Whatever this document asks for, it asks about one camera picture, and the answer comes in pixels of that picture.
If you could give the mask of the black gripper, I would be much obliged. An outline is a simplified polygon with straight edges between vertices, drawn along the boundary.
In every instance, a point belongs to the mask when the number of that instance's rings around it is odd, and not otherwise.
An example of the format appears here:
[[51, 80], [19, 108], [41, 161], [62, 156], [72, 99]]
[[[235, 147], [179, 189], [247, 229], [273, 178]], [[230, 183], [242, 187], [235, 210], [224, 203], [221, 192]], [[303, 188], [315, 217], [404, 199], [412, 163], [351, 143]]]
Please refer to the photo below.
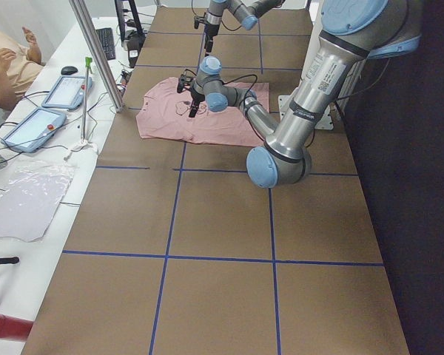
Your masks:
[[204, 101], [204, 94], [196, 88], [196, 73], [190, 69], [185, 69], [178, 78], [176, 91], [178, 94], [188, 91], [192, 97], [192, 103], [189, 110], [189, 117], [194, 118], [199, 110], [200, 103]]
[[198, 29], [200, 24], [204, 25], [204, 33], [206, 35], [205, 52], [210, 53], [213, 47], [213, 38], [219, 31], [219, 16], [211, 13], [204, 13], [202, 16], [194, 15], [194, 28]]

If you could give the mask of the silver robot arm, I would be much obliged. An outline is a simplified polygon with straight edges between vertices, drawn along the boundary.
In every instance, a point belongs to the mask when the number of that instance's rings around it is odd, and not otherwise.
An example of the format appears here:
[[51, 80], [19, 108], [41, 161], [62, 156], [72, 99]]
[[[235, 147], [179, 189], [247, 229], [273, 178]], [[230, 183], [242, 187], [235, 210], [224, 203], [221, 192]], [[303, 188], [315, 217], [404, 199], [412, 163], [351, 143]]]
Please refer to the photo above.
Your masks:
[[251, 30], [261, 16], [283, 4], [283, 0], [256, 1], [248, 6], [239, 0], [210, 1], [202, 16], [194, 13], [194, 28], [198, 29], [200, 24], [204, 25], [204, 55], [208, 56], [212, 53], [214, 37], [218, 35], [225, 10], [228, 10], [245, 30]]
[[262, 188], [297, 183], [308, 175], [312, 161], [306, 139], [338, 99], [352, 66], [367, 58], [388, 58], [415, 51], [421, 37], [423, 1], [325, 1], [321, 7], [320, 48], [280, 121], [257, 101], [250, 89], [228, 87], [220, 77], [221, 63], [206, 55], [194, 75], [181, 75], [177, 91], [188, 90], [195, 117], [206, 102], [212, 112], [238, 108], [263, 145], [247, 155], [252, 182]]

